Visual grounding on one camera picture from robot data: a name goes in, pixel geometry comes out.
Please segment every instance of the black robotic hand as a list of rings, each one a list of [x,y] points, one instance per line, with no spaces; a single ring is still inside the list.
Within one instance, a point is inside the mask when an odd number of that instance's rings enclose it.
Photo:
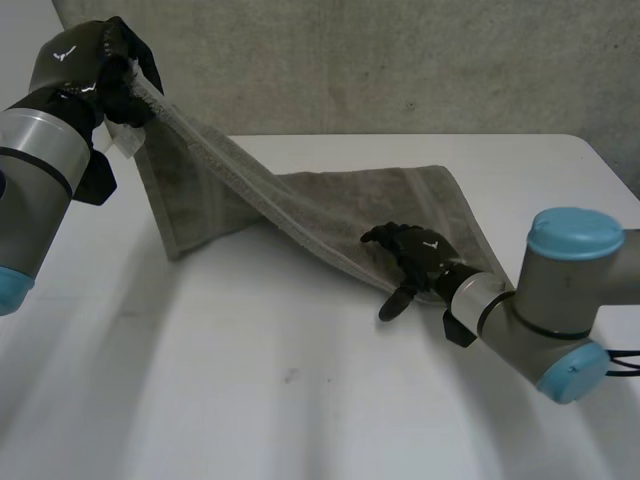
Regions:
[[[132,127],[153,118],[149,106],[131,94],[131,60],[138,61],[144,76],[162,92],[151,50],[120,17],[83,23],[40,49],[29,95],[11,107],[54,115],[87,142],[91,159],[74,200],[101,205],[116,189],[109,162],[93,148],[94,128],[105,117]]]
[[[120,17],[83,23],[43,45],[29,91],[55,88],[82,99],[94,112],[94,127],[104,116],[139,127],[153,113],[131,95],[130,60],[137,60],[144,76],[162,92],[151,50]]]
[[[380,320],[400,315],[419,292],[433,288],[433,282],[451,264],[460,262],[458,252],[437,232],[393,222],[374,227],[361,242],[378,242],[396,258],[405,280],[380,309]]]
[[[388,322],[400,315],[419,292],[434,291],[447,305],[460,283],[478,270],[462,263],[451,244],[433,230],[387,223],[365,233],[361,242],[378,242],[396,259],[405,274],[398,289],[384,303],[378,314]],[[475,335],[447,310],[443,316],[447,339],[462,347],[469,346]]]

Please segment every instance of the blue joint cover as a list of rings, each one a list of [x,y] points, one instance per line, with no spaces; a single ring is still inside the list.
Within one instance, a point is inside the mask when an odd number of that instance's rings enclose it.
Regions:
[[[35,281],[24,273],[0,267],[0,315],[9,315],[20,308]]]
[[[595,260],[624,244],[624,229],[610,217],[582,208],[551,208],[539,213],[529,232],[529,248],[552,260]]]
[[[609,370],[609,354],[592,342],[565,355],[542,376],[536,388],[560,404],[579,400],[600,383]]]

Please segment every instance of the white logo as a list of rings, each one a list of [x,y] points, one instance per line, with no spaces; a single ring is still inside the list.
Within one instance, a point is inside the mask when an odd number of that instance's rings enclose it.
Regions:
[[[69,49],[68,52],[66,53],[54,53],[53,56],[56,60],[60,60],[61,62],[64,62],[64,59],[67,58],[69,55],[71,55],[71,52],[73,52],[76,49],[76,46],[74,45],[73,47],[71,47]]]

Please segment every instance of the silver metal cylinder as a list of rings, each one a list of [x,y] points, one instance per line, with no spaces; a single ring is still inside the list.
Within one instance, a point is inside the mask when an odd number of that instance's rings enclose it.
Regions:
[[[523,321],[559,335],[588,333],[601,288],[617,252],[594,260],[563,261],[527,249],[514,306]]]
[[[505,299],[489,313],[482,328],[482,340],[536,385],[558,360],[591,340],[561,340],[539,335],[515,315],[514,298]]]
[[[0,147],[18,150],[54,168],[72,194],[91,158],[87,143],[70,125],[29,108],[0,113]]]
[[[451,300],[451,314],[477,334],[485,309],[505,292],[505,282],[492,273],[480,272],[467,278]]]
[[[640,305],[640,230],[627,230],[615,262],[605,274],[603,305]]]
[[[35,278],[71,198],[42,169],[0,155],[6,188],[0,197],[0,267]]]

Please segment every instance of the black cable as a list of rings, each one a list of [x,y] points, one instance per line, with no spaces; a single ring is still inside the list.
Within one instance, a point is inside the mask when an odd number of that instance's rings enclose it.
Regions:
[[[640,370],[632,370],[631,372],[617,372],[609,370],[607,377],[640,377]]]
[[[623,362],[622,360],[618,360],[617,358],[612,358],[611,361],[622,367],[635,368],[636,370],[640,370],[640,365],[637,363]]]
[[[607,350],[607,352],[611,358],[640,356],[640,350]]]

